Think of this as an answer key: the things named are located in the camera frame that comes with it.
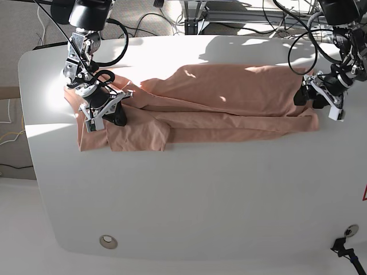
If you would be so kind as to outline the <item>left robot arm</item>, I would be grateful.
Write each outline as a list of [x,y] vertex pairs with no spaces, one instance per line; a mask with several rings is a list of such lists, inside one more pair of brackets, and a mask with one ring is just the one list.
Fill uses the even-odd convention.
[[313,14],[306,25],[305,34],[313,43],[313,21],[325,17],[331,29],[331,41],[339,50],[336,60],[317,47],[317,53],[329,62],[330,73],[302,73],[303,81],[294,104],[304,106],[311,101],[314,109],[330,106],[329,118],[344,119],[344,97],[356,81],[366,81],[366,32],[360,26],[361,14],[354,1],[319,1],[321,11]]

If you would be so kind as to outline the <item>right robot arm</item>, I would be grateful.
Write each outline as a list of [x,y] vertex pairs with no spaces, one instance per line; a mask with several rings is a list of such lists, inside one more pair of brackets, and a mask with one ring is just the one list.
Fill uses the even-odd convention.
[[[127,29],[110,17],[114,1],[76,1],[69,16],[69,23],[76,28],[68,42],[68,57],[63,70],[67,87],[83,98],[79,110],[85,115],[88,132],[104,128],[104,122],[124,127],[127,116],[121,101],[132,92],[116,91],[110,85],[115,74],[109,67],[117,64],[125,55],[129,37]],[[107,23],[121,28],[124,37],[123,50],[110,62],[95,62],[94,53],[100,48],[100,32]]]

